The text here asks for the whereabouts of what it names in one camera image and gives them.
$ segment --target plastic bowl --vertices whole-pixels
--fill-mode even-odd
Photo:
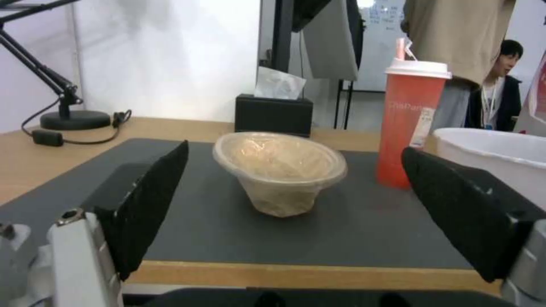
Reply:
[[[256,209],[277,217],[310,211],[317,194],[347,173],[339,152],[285,134],[226,134],[216,141],[213,155],[239,179]]]
[[[438,129],[434,136],[440,157],[485,169],[546,210],[546,138],[466,128]]]

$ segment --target white cup lid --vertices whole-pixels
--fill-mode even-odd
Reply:
[[[397,58],[385,70],[388,74],[427,76],[433,78],[451,79],[451,72],[447,70],[447,64],[426,61],[405,61]]]

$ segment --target beige bowl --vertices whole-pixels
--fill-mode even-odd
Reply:
[[[227,134],[216,141],[213,155],[237,176],[256,209],[278,217],[310,211],[318,192],[347,173],[339,152],[285,134]]]

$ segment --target tissue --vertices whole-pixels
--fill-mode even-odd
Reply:
[[[258,67],[255,97],[297,99],[305,79],[267,67]]]

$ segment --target table edge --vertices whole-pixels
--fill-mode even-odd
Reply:
[[[499,296],[501,281],[485,282],[474,270],[336,267],[144,260],[127,281],[210,287],[476,291]]]

